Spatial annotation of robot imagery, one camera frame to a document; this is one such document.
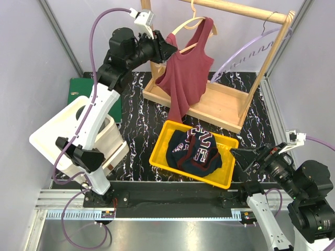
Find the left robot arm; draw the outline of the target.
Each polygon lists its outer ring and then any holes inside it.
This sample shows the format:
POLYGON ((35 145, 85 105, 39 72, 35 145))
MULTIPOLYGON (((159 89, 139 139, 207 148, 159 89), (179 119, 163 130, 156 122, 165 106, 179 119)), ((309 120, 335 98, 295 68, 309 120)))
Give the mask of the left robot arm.
POLYGON ((113 201, 110 182, 103 171, 104 154, 95 148, 95 139, 110 108, 132 80, 132 71, 147 61, 166 62, 177 47, 168 43, 158 30, 135 37, 130 28, 118 28, 109 40, 103 65, 94 73, 89 103, 83 108, 73 138, 58 137, 56 146, 79 168, 95 201, 101 207, 113 201))

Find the navy tank top maroon trim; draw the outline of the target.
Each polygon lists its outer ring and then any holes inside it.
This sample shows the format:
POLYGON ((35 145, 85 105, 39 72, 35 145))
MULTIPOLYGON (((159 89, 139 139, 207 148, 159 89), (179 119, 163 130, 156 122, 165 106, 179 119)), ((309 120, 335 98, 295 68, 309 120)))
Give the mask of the navy tank top maroon trim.
POLYGON ((210 175, 222 167, 214 135, 198 125, 186 132, 174 131, 166 161, 169 167, 198 177, 210 175))

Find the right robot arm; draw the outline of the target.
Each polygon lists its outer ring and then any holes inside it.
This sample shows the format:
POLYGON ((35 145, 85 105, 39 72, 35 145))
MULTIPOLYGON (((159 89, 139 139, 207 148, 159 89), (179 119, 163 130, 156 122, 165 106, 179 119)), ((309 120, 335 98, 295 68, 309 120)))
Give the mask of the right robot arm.
POLYGON ((268 250, 334 250, 334 209, 326 200, 333 189, 328 167, 307 160, 294 169, 288 148, 283 142, 277 146, 231 149, 230 153, 244 171, 257 164, 258 173, 268 174, 292 198, 287 208, 295 242, 291 243, 283 234, 259 182, 244 182, 238 202, 254 213, 268 250))

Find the lilac plastic hanger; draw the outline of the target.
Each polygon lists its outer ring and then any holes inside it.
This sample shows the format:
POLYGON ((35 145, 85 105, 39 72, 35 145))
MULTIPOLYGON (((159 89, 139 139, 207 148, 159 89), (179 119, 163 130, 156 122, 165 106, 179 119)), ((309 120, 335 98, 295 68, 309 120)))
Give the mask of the lilac plastic hanger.
POLYGON ((242 46, 239 50, 237 50, 222 66, 214 73, 210 82, 213 83, 219 80, 224 74, 228 72, 232 72, 236 67, 240 64, 250 60, 252 57, 270 49, 274 45, 274 40, 269 41, 266 44, 261 45, 258 49, 250 50, 256 43, 260 40, 263 40, 265 37, 272 35, 274 33, 279 32, 280 28, 274 28, 270 30, 266 30, 265 23, 270 21, 270 18, 274 15, 278 14, 278 12, 271 12, 266 20, 263 22, 263 30, 260 35, 250 40, 244 46, 242 46))

